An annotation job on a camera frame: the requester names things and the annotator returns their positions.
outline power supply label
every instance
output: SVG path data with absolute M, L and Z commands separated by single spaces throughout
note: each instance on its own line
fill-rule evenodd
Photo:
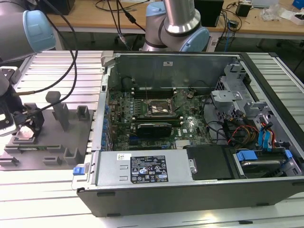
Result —
M 131 157 L 133 184 L 168 182 L 165 156 Z

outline electronic device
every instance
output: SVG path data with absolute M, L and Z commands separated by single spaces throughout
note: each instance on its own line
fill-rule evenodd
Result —
M 236 14 L 239 16 L 239 17 L 247 17 L 250 9 L 252 7 L 252 4 L 249 4 L 247 2 L 240 2 L 238 5 L 237 5 L 237 10 L 236 10 Z
M 216 27 L 224 0 L 195 0 L 195 8 L 200 12 L 201 25 Z
M 299 10 L 304 8 L 304 0 L 294 0 L 293 6 Z
M 279 0 L 251 0 L 251 4 L 255 8 L 269 8 L 271 5 L 276 5 Z
M 63 15 L 68 15 L 72 10 L 75 0 L 48 0 Z M 54 13 L 54 11 L 44 2 L 40 1 L 41 10 L 44 13 Z
M 304 191 L 304 132 L 251 58 L 104 51 L 91 160 L 72 182 L 92 214 L 256 207 Z

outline metal bracket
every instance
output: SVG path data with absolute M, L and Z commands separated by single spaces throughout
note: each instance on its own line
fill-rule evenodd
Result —
M 266 102 L 247 102 L 244 106 L 247 117 L 256 117 L 264 108 L 268 108 Z

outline black cable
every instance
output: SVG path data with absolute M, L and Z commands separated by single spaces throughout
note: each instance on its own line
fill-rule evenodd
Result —
M 118 33 L 118 35 L 119 35 L 119 38 L 120 38 L 120 40 L 123 42 L 123 44 L 126 46 L 126 48 L 127 48 L 128 50 L 131 51 L 131 48 L 129 48 L 129 46 L 127 45 L 127 43 L 126 43 L 126 41 L 125 41 L 125 39 L 124 39 L 124 36 L 122 35 L 122 33 L 121 33 L 121 31 L 120 31 L 120 28 L 118 28 L 118 26 L 117 26 L 117 23 L 116 23 L 116 20 L 115 20 L 113 11 L 112 11 L 112 7 L 111 7 L 111 5 L 110 5 L 110 3 L 109 3 L 109 0 L 106 0 L 106 1 L 107 1 L 107 3 L 108 3 L 109 9 L 110 9 L 110 12 L 111 12 L 111 15 L 112 15 L 112 18 L 113 18 L 113 21 L 114 21 L 114 24 L 115 24 L 115 27 L 116 27 L 116 30 L 117 30 L 117 33 Z
M 235 14 L 234 12 L 232 12 L 232 11 L 230 11 L 228 9 L 224 9 L 224 11 L 232 13 L 234 16 L 236 16 L 239 19 L 239 21 L 241 22 L 240 27 L 238 29 L 235 29 L 235 30 L 231 30 L 230 29 L 230 31 L 235 31 L 235 32 L 239 31 L 242 28 L 242 26 L 243 26 L 242 19 L 237 14 Z
M 228 4 L 228 5 L 226 6 L 226 9 L 229 10 L 229 9 L 231 9 L 233 6 L 237 6 L 238 4 L 239 4 L 239 1 L 232 2 L 232 3 L 230 3 L 230 4 Z
M 293 70 L 293 72 L 295 73 L 295 71 L 299 68 L 299 66 L 301 65 L 301 63 L 304 61 L 304 57 L 300 60 L 300 62 L 298 63 L 298 65 L 296 65 L 295 69 Z
M 45 14 L 45 16 L 47 17 L 47 19 L 48 19 L 48 21 L 50 22 L 50 24 L 55 28 L 55 25 L 50 21 L 50 19 L 48 18 L 48 16 Z M 75 32 L 74 31 L 74 28 L 71 26 L 71 24 L 69 23 L 69 21 L 64 17 L 64 20 L 65 20 L 65 22 L 68 24 L 68 26 L 71 28 L 71 30 L 72 30 L 72 32 Z M 53 84 L 51 84 L 51 85 L 49 85 L 49 86 L 47 86 L 47 87 L 45 87 L 45 88 L 43 88 L 43 89 L 39 89 L 39 90 L 34 90 L 34 91 L 27 91 L 27 92 L 20 92 L 20 93 L 15 93 L 14 95 L 30 95 L 30 94 L 37 94 L 37 93 L 41 93 L 41 92 L 43 92 L 43 91 L 46 91 L 46 90 L 48 90 L 48 89 L 50 89 L 50 88 L 52 88 L 52 87 L 54 87 L 54 86 L 56 86 L 59 82 L 61 82 L 69 73 L 70 73 L 70 71 L 71 71 L 71 69 L 73 68 L 73 65 L 75 64 L 75 62 L 76 62 L 76 58 L 77 57 L 74 57 L 74 58 L 72 58 L 73 59 L 73 61 L 72 61 L 72 63 L 71 63 L 71 65 L 70 65 L 70 67 L 66 70 L 66 72 L 56 81 L 56 82 L 54 82 Z
M 109 3 L 109 0 L 106 0 L 106 1 L 107 1 L 107 3 L 108 3 L 109 9 L 110 9 L 110 12 L 111 12 L 111 15 L 112 15 L 112 18 L 113 18 L 113 21 L 114 21 L 114 24 L 115 24 L 115 27 L 116 27 L 116 30 L 117 30 L 117 33 L 118 33 L 118 34 L 121 34 L 120 31 L 119 31 L 119 29 L 118 29 L 118 26 L 117 26 L 117 24 L 116 24 L 116 20 L 115 20 L 115 17 L 114 17 L 114 14 L 113 14 L 111 5 L 110 5 L 110 3 Z
M 223 16 L 223 18 L 224 18 L 224 25 L 225 25 L 225 27 L 224 27 L 224 30 L 223 30 L 223 32 L 222 32 L 222 35 L 221 35 L 221 36 L 219 37 L 219 39 L 218 39 L 218 44 L 219 44 L 220 41 L 222 40 L 222 38 L 223 38 L 225 32 L 227 33 L 227 12 L 225 12 L 224 10 L 221 10 L 221 16 Z
M 137 25 L 142 31 L 146 32 L 146 30 L 142 26 L 140 26 L 137 22 L 135 22 L 134 24 Z
M 137 25 L 141 30 L 143 30 L 144 32 L 146 32 L 146 30 L 136 22 L 135 17 L 133 17 L 129 12 L 127 12 L 127 11 L 125 10 L 125 8 L 124 8 L 123 5 L 121 4 L 121 2 L 120 2 L 119 0 L 116 0 L 116 2 L 119 3 L 120 7 L 122 8 L 122 10 L 123 10 L 125 16 L 128 18 L 128 20 L 129 20 L 132 24 Z
M 100 10 L 106 11 L 106 12 L 111 12 L 109 9 L 105 9 L 105 8 L 103 8 L 103 7 L 98 6 L 98 4 L 99 4 L 100 2 L 104 2 L 104 1 L 106 1 L 106 0 L 100 0 L 100 1 L 98 1 L 97 3 L 95 3 L 95 7 L 98 8 L 98 9 L 100 9 Z M 129 9 L 129 8 L 131 8 L 131 7 L 133 7 L 133 6 L 137 6 L 137 5 L 140 5 L 140 4 L 149 2 L 149 1 L 150 1 L 150 0 L 146 0 L 146 1 L 143 1 L 143 2 L 138 2 L 138 3 L 133 4 L 133 5 L 131 5 L 131 6 L 124 7 L 124 9 L 127 10 L 127 9 Z M 116 11 L 118 11 L 118 12 L 123 12 L 122 9 L 114 9 L 114 10 L 112 10 L 112 12 L 116 12 Z
M 119 0 L 116 0 L 116 8 L 117 8 L 117 24 L 120 34 L 122 34 L 122 30 L 120 28 L 120 15 L 119 15 L 119 7 L 118 7 Z
M 45 106 L 45 107 L 43 107 L 43 108 L 41 108 L 41 109 L 33 112 L 33 113 L 31 113 L 30 115 L 28 115 L 28 117 L 36 115 L 39 112 L 42 112 L 42 111 L 44 111 L 44 110 L 46 110 L 46 109 L 48 109 L 48 108 L 50 108 L 50 107 L 52 107 L 54 105 L 57 105 L 57 104 L 65 101 L 72 94 L 72 92 L 73 92 L 73 90 L 74 90 L 74 88 L 76 86 L 76 81 L 77 81 L 76 59 L 78 57 L 78 45 L 77 45 L 78 41 L 77 41 L 77 37 L 76 37 L 76 32 L 75 32 L 74 28 L 72 27 L 72 25 L 69 23 L 69 21 L 65 18 L 65 16 L 61 12 L 59 12 L 48 0 L 42 0 L 42 1 L 44 1 L 56 14 L 58 14 L 67 23 L 67 25 L 71 28 L 71 30 L 73 32 L 74 40 L 75 40 L 75 55 L 74 55 L 72 49 L 70 49 L 70 53 L 71 53 L 71 56 L 72 56 L 72 59 L 73 59 L 73 62 L 74 62 L 75 77 L 74 77 L 74 81 L 73 81 L 73 85 L 71 87 L 71 90 L 68 92 L 68 94 L 65 97 L 63 97 L 62 99 L 58 100 L 57 102 L 51 103 L 51 104 L 49 104 L 49 105 L 47 105 L 47 106 Z M 56 26 L 53 23 L 51 23 L 51 25 L 59 33 L 59 35 L 61 37 L 63 37 L 62 34 L 59 32 L 59 30 L 56 28 Z

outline barcode sticker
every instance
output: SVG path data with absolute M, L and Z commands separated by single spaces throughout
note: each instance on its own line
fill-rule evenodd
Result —
M 121 161 L 121 160 L 130 160 L 130 158 L 132 157 L 131 153 L 118 153 L 117 154 L 117 160 Z

